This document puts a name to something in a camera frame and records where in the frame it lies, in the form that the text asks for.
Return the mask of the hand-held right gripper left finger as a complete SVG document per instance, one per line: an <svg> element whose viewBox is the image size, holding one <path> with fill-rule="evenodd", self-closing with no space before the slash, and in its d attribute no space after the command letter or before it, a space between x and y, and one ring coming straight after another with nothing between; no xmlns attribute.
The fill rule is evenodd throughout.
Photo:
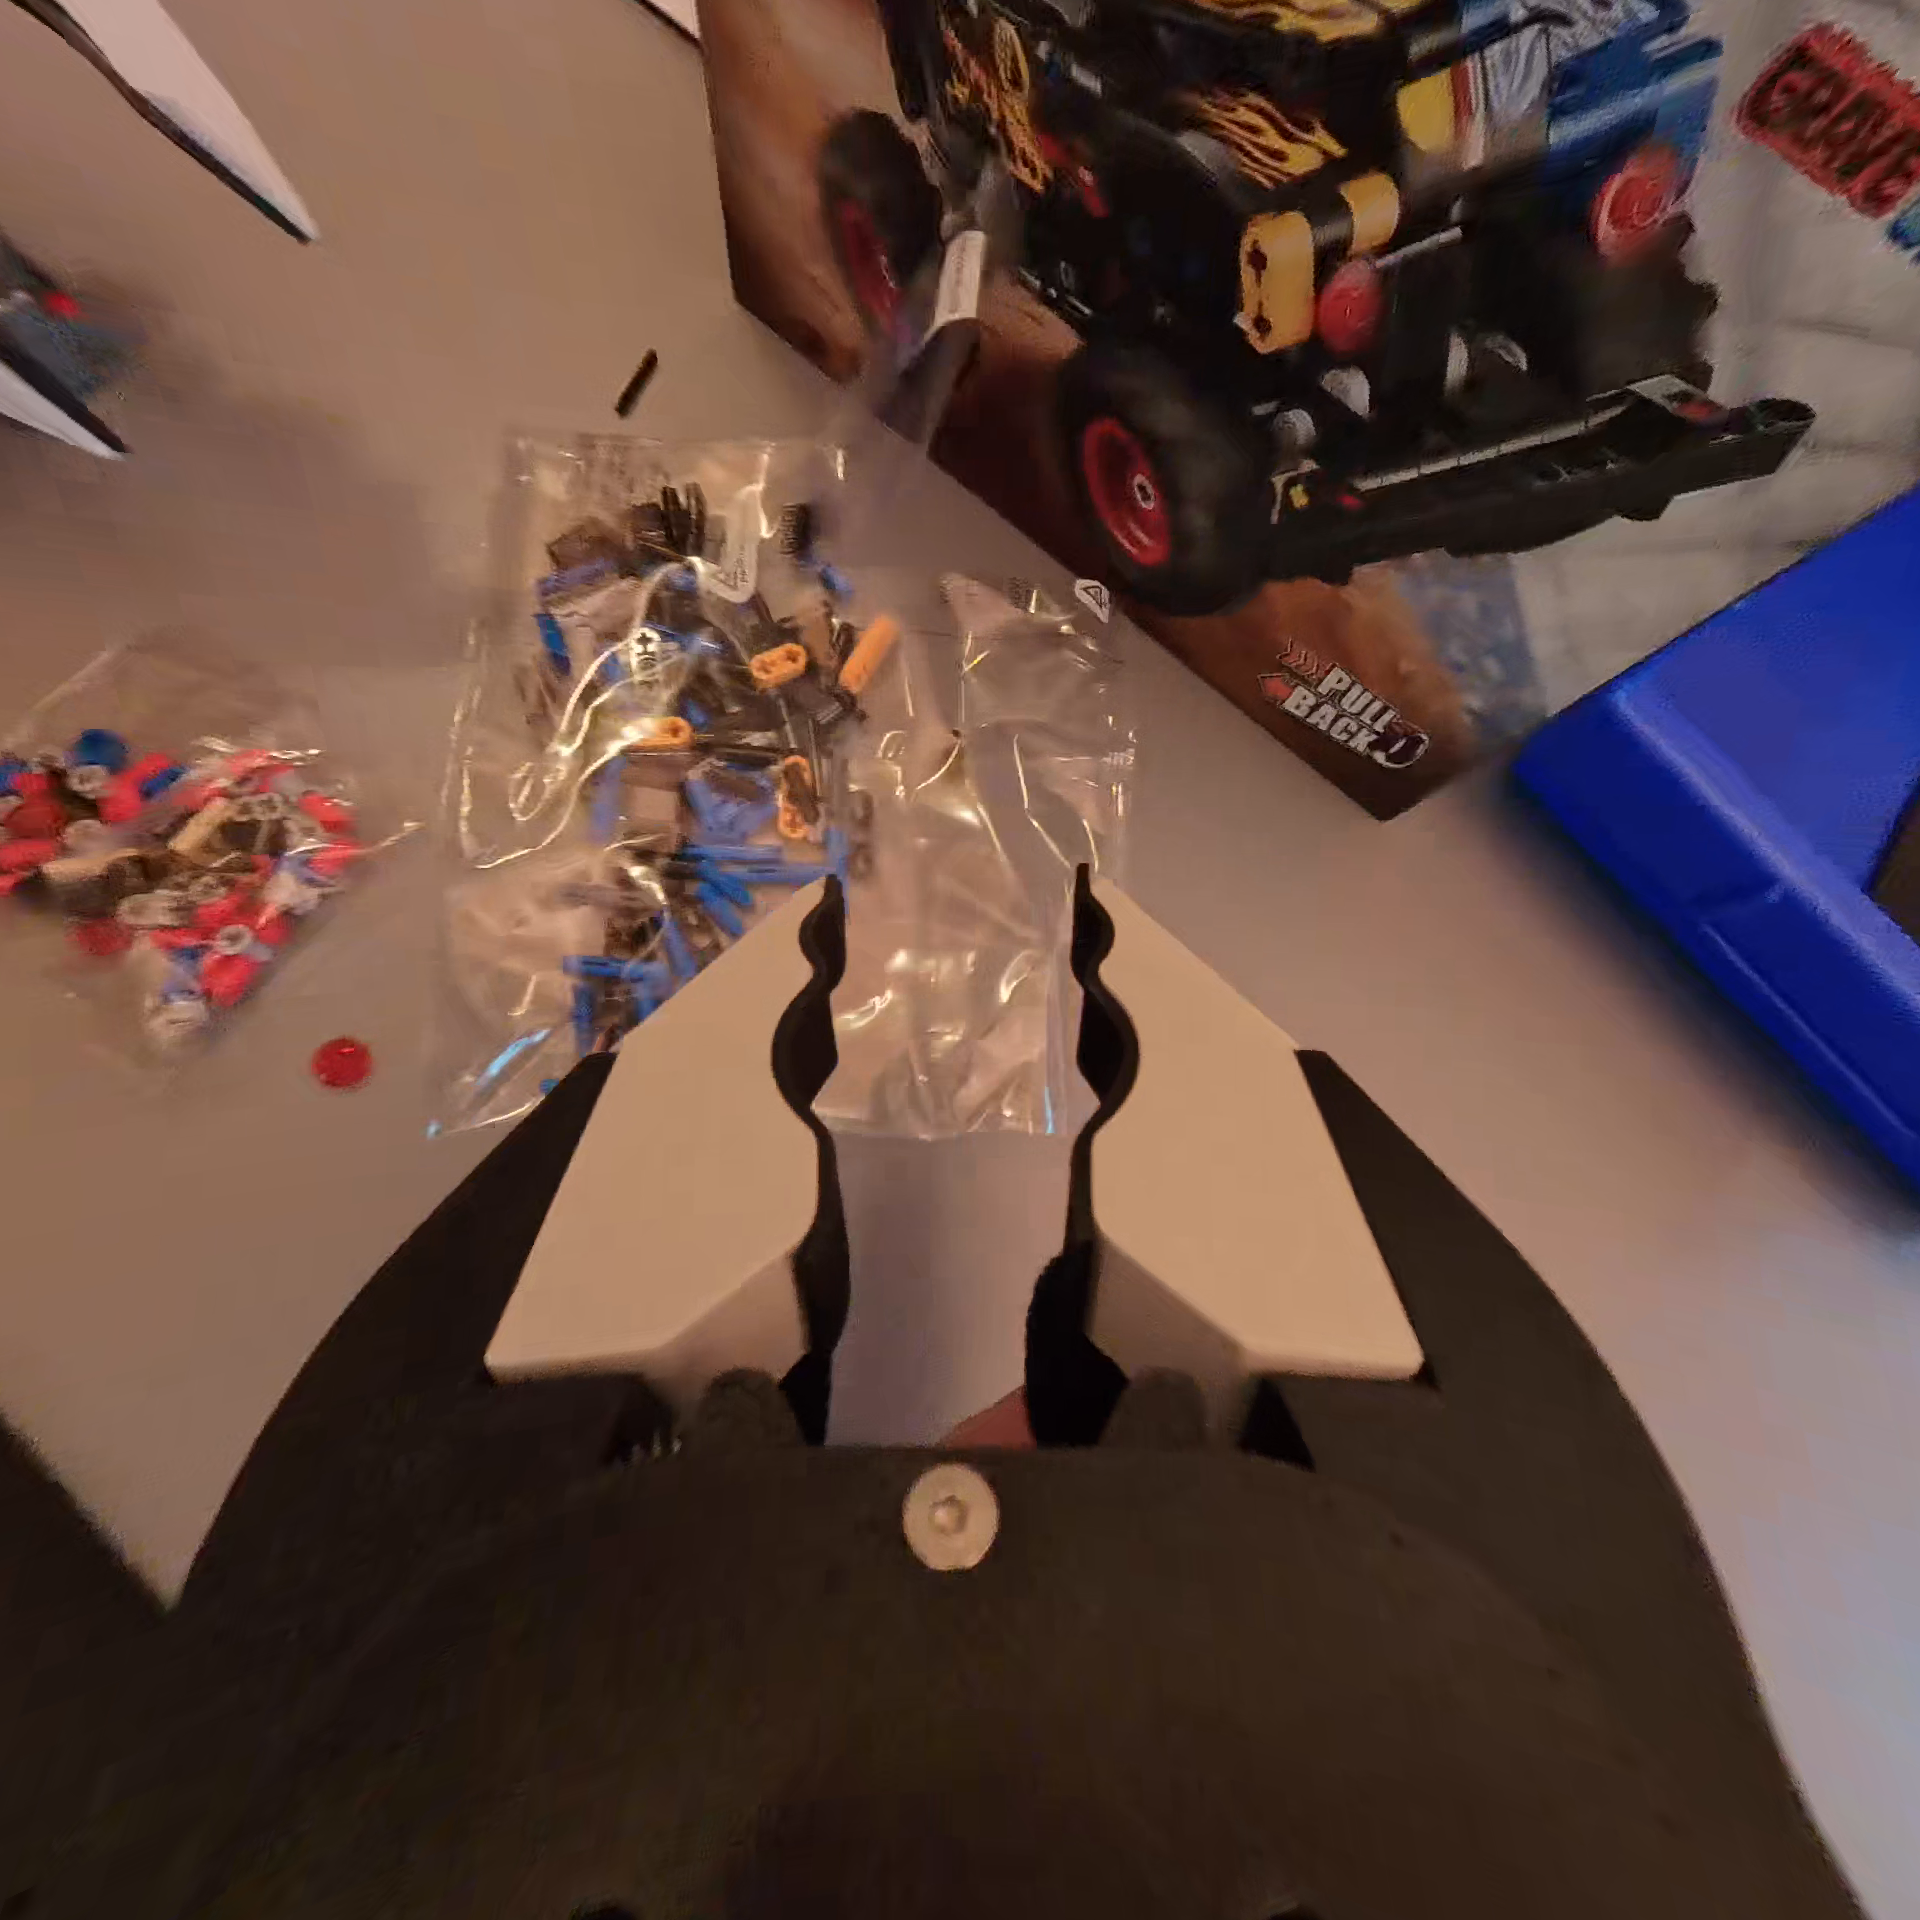
<svg viewBox="0 0 1920 1920"><path fill-rule="evenodd" d="M836 1070L845 891L802 886L611 1062L486 1377L635 1377L672 1416L722 1377L773 1382L828 1438L850 1248L819 1098Z"/></svg>

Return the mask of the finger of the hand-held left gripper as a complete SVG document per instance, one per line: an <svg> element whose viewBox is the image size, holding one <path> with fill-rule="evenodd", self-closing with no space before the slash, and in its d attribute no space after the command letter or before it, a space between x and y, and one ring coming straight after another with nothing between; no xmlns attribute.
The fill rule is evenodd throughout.
<svg viewBox="0 0 1920 1920"><path fill-rule="evenodd" d="M227 85L160 2L16 2L152 130L300 245L320 230Z"/></svg>
<svg viewBox="0 0 1920 1920"><path fill-rule="evenodd" d="M20 357L2 360L2 415L51 441L99 461L124 461L128 446L53 374Z"/></svg>

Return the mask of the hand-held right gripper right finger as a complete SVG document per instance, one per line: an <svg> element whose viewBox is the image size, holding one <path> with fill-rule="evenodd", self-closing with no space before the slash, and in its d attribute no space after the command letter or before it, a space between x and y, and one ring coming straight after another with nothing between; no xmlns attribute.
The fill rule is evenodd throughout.
<svg viewBox="0 0 1920 1920"><path fill-rule="evenodd" d="M1094 1446L1146 1377L1187 1382L1222 1438L1266 1384L1414 1382L1422 1342L1298 1043L1090 866L1068 967L1084 1117L1023 1329L1037 1446Z"/></svg>

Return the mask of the grey toy motor block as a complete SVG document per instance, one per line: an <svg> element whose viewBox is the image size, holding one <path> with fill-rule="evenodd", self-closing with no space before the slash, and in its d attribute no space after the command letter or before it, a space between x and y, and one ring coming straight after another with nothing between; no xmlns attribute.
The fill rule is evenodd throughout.
<svg viewBox="0 0 1920 1920"><path fill-rule="evenodd" d="M143 328L85 298L2 233L2 360L47 394L91 403L131 376Z"/></svg>

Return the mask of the clear bag of small pins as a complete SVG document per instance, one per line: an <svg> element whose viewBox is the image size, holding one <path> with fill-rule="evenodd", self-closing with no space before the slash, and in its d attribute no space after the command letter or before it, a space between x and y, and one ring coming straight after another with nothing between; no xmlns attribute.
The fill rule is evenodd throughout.
<svg viewBox="0 0 1920 1920"><path fill-rule="evenodd" d="M191 635L124 641L4 723L4 914L62 935L103 1041L172 1073L418 830L293 685Z"/></svg>

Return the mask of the clear bag of mixed parts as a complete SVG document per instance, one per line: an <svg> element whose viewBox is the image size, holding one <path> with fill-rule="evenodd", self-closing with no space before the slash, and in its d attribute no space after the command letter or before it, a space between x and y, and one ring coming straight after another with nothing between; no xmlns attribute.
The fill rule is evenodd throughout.
<svg viewBox="0 0 1920 1920"><path fill-rule="evenodd" d="M810 441L509 441L450 726L435 1137L526 1117L819 880L829 1126L1059 1137L1135 731L1094 591L883 539Z"/></svg>

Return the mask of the clear plastic bag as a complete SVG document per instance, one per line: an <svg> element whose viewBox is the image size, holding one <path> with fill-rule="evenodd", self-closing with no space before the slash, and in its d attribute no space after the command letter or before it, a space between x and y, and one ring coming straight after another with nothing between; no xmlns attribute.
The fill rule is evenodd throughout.
<svg viewBox="0 0 1920 1920"><path fill-rule="evenodd" d="M1005 161L982 162L934 233L896 320L866 351L856 382L866 415L916 454L930 454L938 441L984 338L987 295L1020 247L1022 213Z"/></svg>

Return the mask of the grey desk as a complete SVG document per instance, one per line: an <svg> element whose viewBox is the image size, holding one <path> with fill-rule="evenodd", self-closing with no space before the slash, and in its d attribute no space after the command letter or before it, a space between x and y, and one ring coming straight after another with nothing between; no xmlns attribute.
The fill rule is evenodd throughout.
<svg viewBox="0 0 1920 1920"><path fill-rule="evenodd" d="M104 646L255 651L432 813L495 471L654 347L637 432L835 397L728 288L703 77L632 5L168 5L300 247L4 14L4 230L149 329L101 464L4 432L4 723ZM1915 1202L1498 775L1372 824L1125 638L1134 898L1328 1050L1558 1293L1693 1507L1812 1813L1915 1917ZM4 914L4 1413L178 1586L298 1366L455 1187L424 835L178 1079ZM359 1091L316 1083L334 1039Z"/></svg>

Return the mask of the blue plastic bin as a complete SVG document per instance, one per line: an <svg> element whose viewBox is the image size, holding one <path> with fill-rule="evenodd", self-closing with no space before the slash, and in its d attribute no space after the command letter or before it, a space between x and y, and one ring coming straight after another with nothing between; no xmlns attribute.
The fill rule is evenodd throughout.
<svg viewBox="0 0 1920 1920"><path fill-rule="evenodd" d="M1917 495L1543 728L1515 790L1917 1179Z"/></svg>

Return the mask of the dark perforated mat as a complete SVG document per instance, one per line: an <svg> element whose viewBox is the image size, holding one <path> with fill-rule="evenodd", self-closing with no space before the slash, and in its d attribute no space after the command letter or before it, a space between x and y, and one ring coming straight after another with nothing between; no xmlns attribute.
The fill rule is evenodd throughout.
<svg viewBox="0 0 1920 1920"><path fill-rule="evenodd" d="M172 1917L163 1610L2 1427L4 1917Z"/></svg>

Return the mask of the toy truck set box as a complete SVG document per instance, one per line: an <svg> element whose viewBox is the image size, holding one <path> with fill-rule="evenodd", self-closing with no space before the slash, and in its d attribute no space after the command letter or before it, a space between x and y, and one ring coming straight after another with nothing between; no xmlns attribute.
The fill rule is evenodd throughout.
<svg viewBox="0 0 1920 1920"><path fill-rule="evenodd" d="M1378 819L1915 487L1915 5L699 5L736 298Z"/></svg>

